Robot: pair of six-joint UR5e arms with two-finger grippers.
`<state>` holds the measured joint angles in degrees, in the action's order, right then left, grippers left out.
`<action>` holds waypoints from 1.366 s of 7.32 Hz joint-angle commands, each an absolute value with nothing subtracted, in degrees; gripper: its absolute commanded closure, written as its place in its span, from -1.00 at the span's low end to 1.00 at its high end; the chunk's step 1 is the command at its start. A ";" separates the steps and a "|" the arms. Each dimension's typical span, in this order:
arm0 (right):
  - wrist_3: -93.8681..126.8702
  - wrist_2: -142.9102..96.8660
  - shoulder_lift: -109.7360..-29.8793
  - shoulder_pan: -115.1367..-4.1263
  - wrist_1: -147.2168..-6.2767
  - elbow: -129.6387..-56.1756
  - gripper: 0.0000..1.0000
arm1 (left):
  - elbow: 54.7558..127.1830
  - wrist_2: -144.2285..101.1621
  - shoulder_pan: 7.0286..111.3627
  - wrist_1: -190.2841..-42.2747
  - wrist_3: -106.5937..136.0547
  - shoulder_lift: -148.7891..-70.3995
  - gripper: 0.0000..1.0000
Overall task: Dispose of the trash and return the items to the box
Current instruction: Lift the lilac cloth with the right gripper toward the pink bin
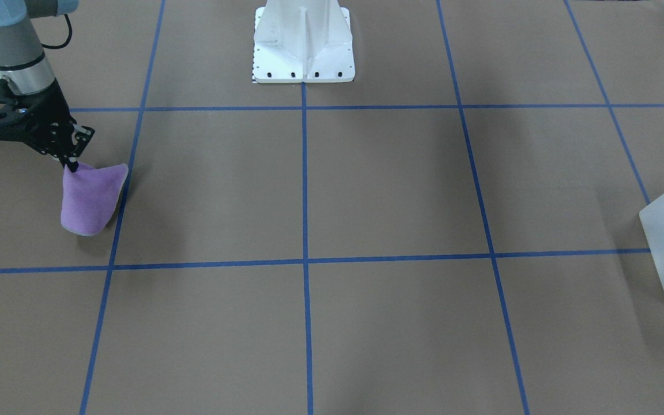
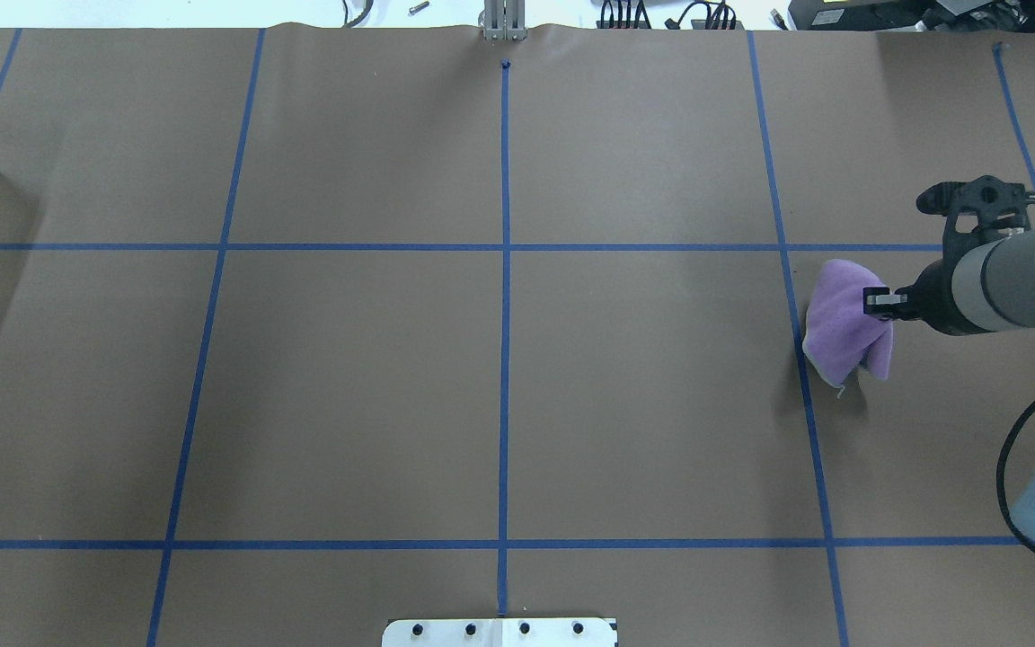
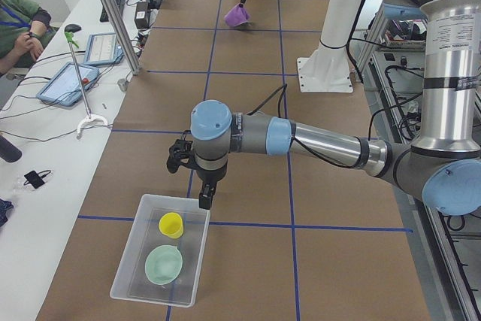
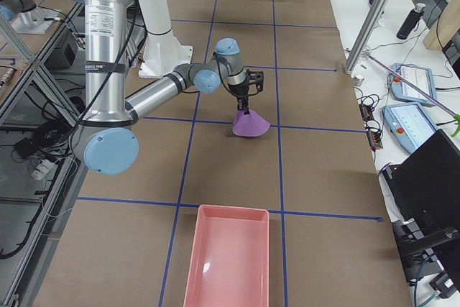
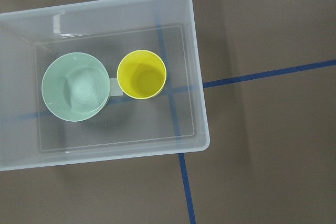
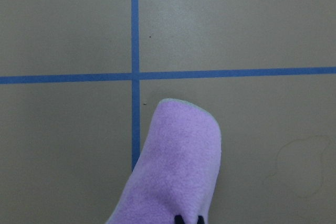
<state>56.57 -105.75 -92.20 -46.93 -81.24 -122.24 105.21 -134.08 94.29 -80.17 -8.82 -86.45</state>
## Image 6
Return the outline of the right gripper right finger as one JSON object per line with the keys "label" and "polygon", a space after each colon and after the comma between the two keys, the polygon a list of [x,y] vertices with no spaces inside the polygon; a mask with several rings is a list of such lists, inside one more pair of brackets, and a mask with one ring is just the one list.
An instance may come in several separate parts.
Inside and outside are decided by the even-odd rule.
{"label": "right gripper right finger", "polygon": [[204,224],[204,218],[203,218],[203,216],[198,216],[197,224]]}

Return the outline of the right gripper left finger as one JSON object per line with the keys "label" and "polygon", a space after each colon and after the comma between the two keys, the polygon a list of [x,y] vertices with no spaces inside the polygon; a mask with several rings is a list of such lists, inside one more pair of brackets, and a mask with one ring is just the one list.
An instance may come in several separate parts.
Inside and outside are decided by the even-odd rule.
{"label": "right gripper left finger", "polygon": [[184,219],[181,215],[176,215],[174,217],[174,223],[175,224],[185,224]]}

